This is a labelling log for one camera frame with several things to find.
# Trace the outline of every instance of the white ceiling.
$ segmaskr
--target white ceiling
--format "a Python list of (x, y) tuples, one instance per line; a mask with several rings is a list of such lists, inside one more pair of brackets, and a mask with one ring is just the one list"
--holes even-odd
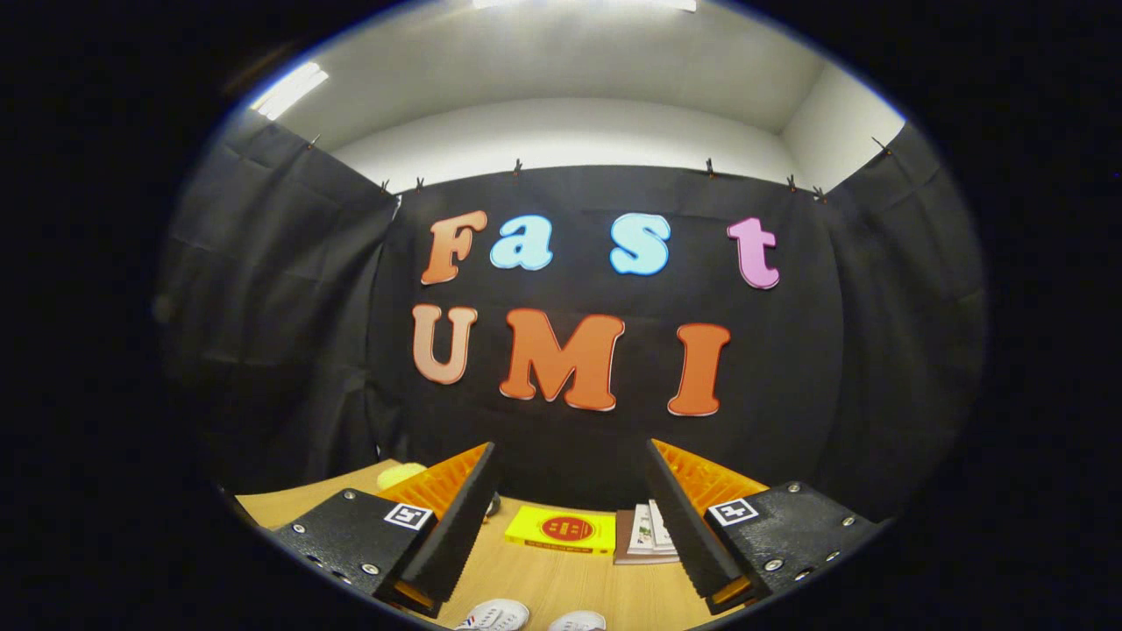
[(411, 7), (311, 57), (330, 79), (278, 119), (331, 152), (471, 106), (540, 98), (647, 101), (779, 134), (825, 60), (738, 9), (613, 0)]

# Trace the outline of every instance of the yellow ball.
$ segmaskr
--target yellow ball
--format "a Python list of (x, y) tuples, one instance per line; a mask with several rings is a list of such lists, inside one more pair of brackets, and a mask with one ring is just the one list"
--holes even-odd
[(426, 468), (427, 467), (419, 463), (405, 463), (404, 465), (390, 467), (378, 474), (378, 488), (380, 491), (385, 491), (395, 484), (405, 482)]

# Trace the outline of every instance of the book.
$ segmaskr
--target book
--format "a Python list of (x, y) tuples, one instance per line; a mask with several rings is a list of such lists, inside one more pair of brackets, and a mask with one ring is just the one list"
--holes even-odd
[(670, 531), (666, 530), (666, 524), (662, 521), (662, 512), (659, 511), (659, 504), (651, 500), (647, 502), (651, 506), (651, 530), (654, 532), (654, 551), (655, 552), (674, 552), (674, 542), (670, 539)]
[(611, 561), (613, 565), (651, 565), (651, 564), (679, 563), (680, 559), (678, 558), (677, 554), (673, 555), (632, 554), (629, 547), (631, 547), (631, 533), (634, 529), (634, 523), (635, 523), (635, 511), (627, 511), (627, 510), (616, 511), (616, 555), (615, 559), (613, 559)]
[(651, 530), (651, 507), (646, 504), (635, 504), (632, 511), (631, 539), (627, 542), (628, 555), (654, 554), (654, 532)]
[(522, 506), (504, 537), (534, 548), (610, 555), (616, 549), (616, 516)]

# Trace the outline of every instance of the letter m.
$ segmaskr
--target letter m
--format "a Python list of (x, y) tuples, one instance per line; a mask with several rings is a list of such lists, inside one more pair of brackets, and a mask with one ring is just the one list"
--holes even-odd
[(509, 377), (498, 390), (511, 399), (530, 400), (537, 392), (530, 383), (530, 371), (537, 375), (542, 395), (553, 401), (569, 376), (573, 385), (564, 401), (581, 410), (607, 412), (616, 406), (611, 395), (611, 356), (616, 340), (624, 332), (624, 321), (611, 316), (594, 314), (581, 320), (564, 348), (558, 344), (545, 313), (536, 309), (515, 309), (506, 321), (514, 330)]

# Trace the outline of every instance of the yellow book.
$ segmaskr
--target yellow book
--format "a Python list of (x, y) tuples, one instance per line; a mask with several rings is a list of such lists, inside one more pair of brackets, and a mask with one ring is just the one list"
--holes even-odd
[(616, 516), (522, 506), (506, 529), (506, 540), (565, 552), (610, 555), (616, 549)]

